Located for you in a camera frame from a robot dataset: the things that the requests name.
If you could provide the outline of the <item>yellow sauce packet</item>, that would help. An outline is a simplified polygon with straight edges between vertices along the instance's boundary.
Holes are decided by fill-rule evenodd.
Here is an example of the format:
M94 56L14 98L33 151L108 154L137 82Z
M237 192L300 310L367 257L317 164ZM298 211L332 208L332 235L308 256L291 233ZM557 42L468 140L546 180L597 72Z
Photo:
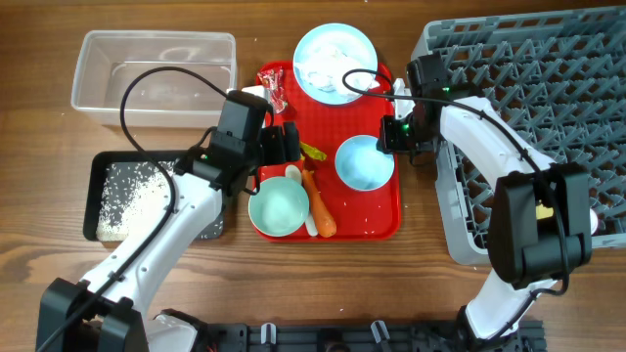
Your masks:
M304 142L300 142L299 146L302 153L302 159L310 158L318 161L325 161L327 159L327 155L315 147L312 147Z

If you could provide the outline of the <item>light blue bowl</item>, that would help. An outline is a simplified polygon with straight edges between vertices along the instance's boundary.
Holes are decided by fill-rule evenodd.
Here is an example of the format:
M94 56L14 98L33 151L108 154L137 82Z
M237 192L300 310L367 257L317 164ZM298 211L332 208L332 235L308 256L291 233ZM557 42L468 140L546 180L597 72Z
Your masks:
M394 157L379 151L378 141L374 136L356 135L337 149L335 171L348 188L359 192L374 191L391 179L395 170Z

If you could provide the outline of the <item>red snack wrapper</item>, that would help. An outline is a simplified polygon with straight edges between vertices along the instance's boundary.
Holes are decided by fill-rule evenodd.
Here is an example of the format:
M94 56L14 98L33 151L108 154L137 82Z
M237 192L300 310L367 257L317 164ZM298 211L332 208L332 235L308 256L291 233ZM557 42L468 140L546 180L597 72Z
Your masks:
M270 103L274 112L276 114L284 112L289 106L284 87L284 70L281 67L264 69L257 73L257 77L270 94Z

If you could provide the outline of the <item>mint green rice bowl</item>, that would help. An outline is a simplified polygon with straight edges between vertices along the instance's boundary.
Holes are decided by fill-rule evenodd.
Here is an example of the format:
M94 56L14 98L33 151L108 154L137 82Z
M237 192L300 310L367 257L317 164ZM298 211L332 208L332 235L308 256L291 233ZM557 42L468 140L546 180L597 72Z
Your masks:
M261 182L260 191L248 202L253 226L273 238L297 231L309 215L309 198L300 183L281 176Z

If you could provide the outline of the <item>white tissue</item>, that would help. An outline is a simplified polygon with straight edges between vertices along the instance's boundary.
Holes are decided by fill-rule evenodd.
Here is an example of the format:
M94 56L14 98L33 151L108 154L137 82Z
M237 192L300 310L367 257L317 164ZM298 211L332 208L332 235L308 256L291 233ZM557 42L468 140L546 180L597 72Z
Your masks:
M293 55L293 69L300 88L310 98L327 105L343 105L358 99L360 91L376 88L373 73L378 55L366 49L342 48L334 44L305 43Z

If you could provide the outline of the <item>light blue plate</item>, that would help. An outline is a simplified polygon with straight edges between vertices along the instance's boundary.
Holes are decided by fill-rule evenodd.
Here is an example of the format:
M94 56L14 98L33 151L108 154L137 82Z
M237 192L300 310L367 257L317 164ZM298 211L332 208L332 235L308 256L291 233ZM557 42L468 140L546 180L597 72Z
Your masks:
M326 23L307 32L292 56L295 80L313 100L331 106L352 103L361 95L345 87L352 69L378 70L378 54L370 39L344 23Z

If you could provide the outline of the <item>white rice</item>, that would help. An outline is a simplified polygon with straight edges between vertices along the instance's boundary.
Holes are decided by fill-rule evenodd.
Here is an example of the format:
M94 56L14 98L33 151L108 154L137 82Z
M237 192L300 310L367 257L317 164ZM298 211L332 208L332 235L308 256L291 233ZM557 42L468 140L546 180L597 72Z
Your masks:
M113 162L105 167L96 238L123 242L158 222L169 204L163 175L147 161Z

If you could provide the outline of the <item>yellow plastic cup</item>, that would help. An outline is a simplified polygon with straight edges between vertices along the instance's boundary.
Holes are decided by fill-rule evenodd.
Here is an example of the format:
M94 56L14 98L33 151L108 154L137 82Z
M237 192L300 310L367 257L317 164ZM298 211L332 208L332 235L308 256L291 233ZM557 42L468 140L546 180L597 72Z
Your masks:
M547 207L542 203L536 206L535 213L538 220L551 218L555 214L554 210L551 207Z

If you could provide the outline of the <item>pink plastic cup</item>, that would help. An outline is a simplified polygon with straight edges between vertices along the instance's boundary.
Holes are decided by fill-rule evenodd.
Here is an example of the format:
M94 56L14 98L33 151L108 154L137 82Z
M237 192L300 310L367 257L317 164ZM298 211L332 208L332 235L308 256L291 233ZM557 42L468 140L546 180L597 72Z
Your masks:
M590 226L591 226L591 234L593 235L599 228L599 218L597 213L591 209L590 213Z

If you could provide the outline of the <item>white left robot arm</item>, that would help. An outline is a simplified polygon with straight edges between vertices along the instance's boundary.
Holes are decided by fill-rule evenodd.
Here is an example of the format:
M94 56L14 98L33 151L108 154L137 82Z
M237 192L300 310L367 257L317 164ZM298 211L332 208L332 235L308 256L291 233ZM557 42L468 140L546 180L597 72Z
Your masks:
M39 351L213 351L209 324L176 310L149 319L148 309L167 274L191 242L215 223L228 201L260 167L296 161L292 122L256 128L248 138L209 128L208 147L194 145L166 173L166 195L146 229L122 242L74 284L55 279L39 309Z

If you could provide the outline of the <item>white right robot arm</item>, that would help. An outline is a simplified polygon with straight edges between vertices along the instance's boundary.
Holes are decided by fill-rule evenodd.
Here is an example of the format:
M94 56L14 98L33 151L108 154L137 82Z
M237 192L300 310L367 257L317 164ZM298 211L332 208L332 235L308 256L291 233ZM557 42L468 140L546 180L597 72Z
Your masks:
M380 123L378 148L415 157L446 141L470 160L493 192L487 231L492 270L479 294L460 309L455 341L463 351L502 345L542 295L562 296L571 273L592 255L593 211L588 173L558 163L525 142L470 84L449 82L437 54L406 66L413 102L401 117Z

